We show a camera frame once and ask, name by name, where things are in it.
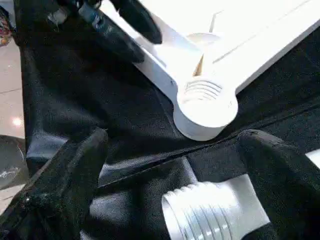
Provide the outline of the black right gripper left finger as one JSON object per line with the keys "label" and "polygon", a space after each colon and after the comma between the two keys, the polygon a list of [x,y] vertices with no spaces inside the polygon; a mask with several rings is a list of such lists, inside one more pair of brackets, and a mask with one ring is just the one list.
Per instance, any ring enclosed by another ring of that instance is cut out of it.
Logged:
{"label": "black right gripper left finger", "polygon": [[78,240],[108,152],[108,134],[71,137],[0,216],[2,240]]}

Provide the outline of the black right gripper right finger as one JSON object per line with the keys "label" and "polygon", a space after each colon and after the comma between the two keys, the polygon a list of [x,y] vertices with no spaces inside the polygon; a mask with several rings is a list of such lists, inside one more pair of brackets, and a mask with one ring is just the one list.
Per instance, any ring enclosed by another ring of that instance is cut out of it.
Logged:
{"label": "black right gripper right finger", "polygon": [[255,129],[238,135],[238,152],[281,240],[320,238],[320,170],[297,148]]}

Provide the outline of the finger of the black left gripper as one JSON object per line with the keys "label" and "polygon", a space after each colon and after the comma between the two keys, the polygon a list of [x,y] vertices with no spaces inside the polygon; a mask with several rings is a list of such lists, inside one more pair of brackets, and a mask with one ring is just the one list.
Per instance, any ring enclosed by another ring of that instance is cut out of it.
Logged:
{"label": "finger of the black left gripper", "polygon": [[103,12],[83,2],[79,16],[92,33],[94,41],[102,48],[131,63],[144,61],[140,46]]}
{"label": "finger of the black left gripper", "polygon": [[153,44],[163,42],[162,33],[149,11],[138,0],[112,0],[119,15]]}

